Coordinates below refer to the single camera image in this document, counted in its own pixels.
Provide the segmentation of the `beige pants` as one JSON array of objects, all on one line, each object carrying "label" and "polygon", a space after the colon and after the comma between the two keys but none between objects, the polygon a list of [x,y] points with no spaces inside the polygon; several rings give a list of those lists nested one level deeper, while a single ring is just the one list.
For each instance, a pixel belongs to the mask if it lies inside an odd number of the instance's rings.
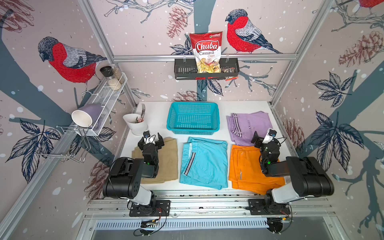
[{"label": "beige pants", "polygon": [[178,175],[178,145],[177,140],[166,137],[165,145],[158,150],[159,171],[154,179],[142,178],[141,184],[162,184],[177,180]]}]

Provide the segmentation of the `purple pants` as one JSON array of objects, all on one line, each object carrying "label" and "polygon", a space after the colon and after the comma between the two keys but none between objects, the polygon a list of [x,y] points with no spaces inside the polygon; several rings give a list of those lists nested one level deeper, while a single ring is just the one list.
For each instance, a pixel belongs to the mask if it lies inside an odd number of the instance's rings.
[{"label": "purple pants", "polygon": [[267,130],[273,128],[268,113],[262,111],[252,114],[231,113],[226,119],[231,140],[237,146],[253,146],[251,140],[255,132],[264,138]]}]

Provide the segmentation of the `teal plastic basket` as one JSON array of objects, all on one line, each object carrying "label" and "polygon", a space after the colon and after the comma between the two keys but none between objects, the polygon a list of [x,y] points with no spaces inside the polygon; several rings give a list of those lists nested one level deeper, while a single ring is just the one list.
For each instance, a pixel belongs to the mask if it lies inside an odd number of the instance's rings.
[{"label": "teal plastic basket", "polygon": [[179,135],[213,135],[220,129],[219,107],[208,102],[173,102],[167,129]]}]

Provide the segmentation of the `orange pants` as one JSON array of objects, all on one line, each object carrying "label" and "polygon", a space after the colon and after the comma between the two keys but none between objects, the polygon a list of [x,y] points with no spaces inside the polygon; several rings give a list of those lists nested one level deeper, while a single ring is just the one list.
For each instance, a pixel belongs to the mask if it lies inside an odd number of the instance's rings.
[{"label": "orange pants", "polygon": [[229,180],[232,188],[265,195],[268,190],[286,184],[283,177],[266,177],[261,170],[260,149],[233,145],[230,157]]}]

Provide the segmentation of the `teal pants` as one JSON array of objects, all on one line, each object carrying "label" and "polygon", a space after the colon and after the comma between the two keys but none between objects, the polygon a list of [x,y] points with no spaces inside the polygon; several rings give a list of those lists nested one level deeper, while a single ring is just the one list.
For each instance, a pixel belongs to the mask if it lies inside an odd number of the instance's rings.
[{"label": "teal pants", "polygon": [[193,138],[183,144],[180,183],[216,190],[228,187],[228,143]]}]

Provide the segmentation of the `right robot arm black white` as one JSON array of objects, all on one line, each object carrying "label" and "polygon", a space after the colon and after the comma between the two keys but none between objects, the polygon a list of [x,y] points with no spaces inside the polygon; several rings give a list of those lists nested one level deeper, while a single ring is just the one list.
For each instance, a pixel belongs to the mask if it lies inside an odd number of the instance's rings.
[{"label": "right robot arm black white", "polygon": [[264,138],[254,132],[251,143],[260,149],[261,172],[266,177],[289,176],[291,182],[268,190],[264,206],[282,206],[303,198],[331,196],[335,191],[334,184],[325,170],[314,157],[286,157],[279,160],[281,143],[276,139],[277,132],[268,129]]}]

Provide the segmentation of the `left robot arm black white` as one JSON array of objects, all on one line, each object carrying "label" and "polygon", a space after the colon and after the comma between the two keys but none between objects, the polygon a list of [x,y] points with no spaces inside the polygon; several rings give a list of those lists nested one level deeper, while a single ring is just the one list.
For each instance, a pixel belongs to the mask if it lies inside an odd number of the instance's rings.
[{"label": "left robot arm black white", "polygon": [[138,142],[142,158],[120,157],[112,164],[103,185],[103,196],[113,199],[126,199],[136,205],[153,207],[155,195],[141,186],[142,178],[154,179],[159,171],[158,150],[165,145],[161,135],[143,133]]}]

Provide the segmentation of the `white utensil holder cup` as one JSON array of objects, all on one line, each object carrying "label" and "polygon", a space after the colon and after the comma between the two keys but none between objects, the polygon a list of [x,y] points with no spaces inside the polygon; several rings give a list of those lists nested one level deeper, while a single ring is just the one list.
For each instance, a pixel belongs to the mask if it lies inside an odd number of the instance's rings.
[{"label": "white utensil holder cup", "polygon": [[141,136],[145,131],[149,129],[145,120],[139,121],[141,115],[139,114],[126,114],[123,116],[123,120],[128,125],[133,135]]}]

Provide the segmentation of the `metal utensils in cup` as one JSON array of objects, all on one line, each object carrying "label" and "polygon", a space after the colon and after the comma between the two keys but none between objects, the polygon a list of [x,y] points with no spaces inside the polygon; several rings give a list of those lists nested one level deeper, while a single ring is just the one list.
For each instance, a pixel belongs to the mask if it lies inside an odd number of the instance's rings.
[{"label": "metal utensils in cup", "polygon": [[146,106],[145,106],[145,104],[142,104],[142,111],[141,111],[140,117],[136,118],[135,123],[143,122],[144,121],[145,113],[146,113]]}]

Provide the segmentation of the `purple white cup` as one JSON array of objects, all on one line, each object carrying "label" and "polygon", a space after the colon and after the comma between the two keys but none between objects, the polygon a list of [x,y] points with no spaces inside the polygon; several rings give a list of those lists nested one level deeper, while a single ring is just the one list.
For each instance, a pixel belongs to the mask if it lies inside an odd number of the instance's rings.
[{"label": "purple white cup", "polygon": [[71,117],[76,125],[87,128],[97,121],[102,111],[102,106],[98,104],[89,104],[73,111]]}]

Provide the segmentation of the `glass spice jar on shelf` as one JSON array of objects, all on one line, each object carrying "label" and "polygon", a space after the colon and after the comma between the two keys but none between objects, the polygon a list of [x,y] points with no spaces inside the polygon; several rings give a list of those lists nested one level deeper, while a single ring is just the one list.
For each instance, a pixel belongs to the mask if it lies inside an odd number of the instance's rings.
[{"label": "glass spice jar on shelf", "polygon": [[115,78],[118,79],[121,84],[123,84],[125,80],[123,78],[123,73],[120,68],[116,64],[111,64],[111,67]]}]

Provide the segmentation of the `black lid spice jar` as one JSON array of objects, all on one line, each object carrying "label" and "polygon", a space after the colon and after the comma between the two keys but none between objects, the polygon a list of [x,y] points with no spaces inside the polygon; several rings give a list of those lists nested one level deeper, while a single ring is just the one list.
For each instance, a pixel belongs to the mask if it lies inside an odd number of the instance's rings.
[{"label": "black lid spice jar", "polygon": [[113,79],[115,77],[113,69],[111,66],[104,66],[100,68],[100,72],[107,79]]}]

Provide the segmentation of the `Chuba cassava chips bag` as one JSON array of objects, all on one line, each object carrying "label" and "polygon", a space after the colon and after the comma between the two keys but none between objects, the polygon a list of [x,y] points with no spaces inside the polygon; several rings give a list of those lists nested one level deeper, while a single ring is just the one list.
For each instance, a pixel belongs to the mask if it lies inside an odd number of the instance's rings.
[{"label": "Chuba cassava chips bag", "polygon": [[223,32],[190,34],[193,54],[198,73],[214,74],[221,72],[221,46]]}]

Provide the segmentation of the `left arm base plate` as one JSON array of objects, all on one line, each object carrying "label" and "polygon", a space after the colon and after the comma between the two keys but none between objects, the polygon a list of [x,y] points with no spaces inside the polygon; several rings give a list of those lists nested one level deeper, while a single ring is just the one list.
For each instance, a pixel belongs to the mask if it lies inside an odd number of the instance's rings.
[{"label": "left arm base plate", "polygon": [[168,217],[170,214],[171,201],[155,200],[147,206],[132,203],[129,207],[130,217]]}]

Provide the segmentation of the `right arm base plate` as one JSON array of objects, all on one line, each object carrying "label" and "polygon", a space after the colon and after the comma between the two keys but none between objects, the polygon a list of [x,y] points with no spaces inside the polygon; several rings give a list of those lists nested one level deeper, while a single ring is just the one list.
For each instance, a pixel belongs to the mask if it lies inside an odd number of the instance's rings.
[{"label": "right arm base plate", "polygon": [[291,210],[287,204],[277,204],[274,201],[266,203],[264,199],[249,199],[246,210],[250,211],[252,216],[261,215],[284,215],[289,216]]}]

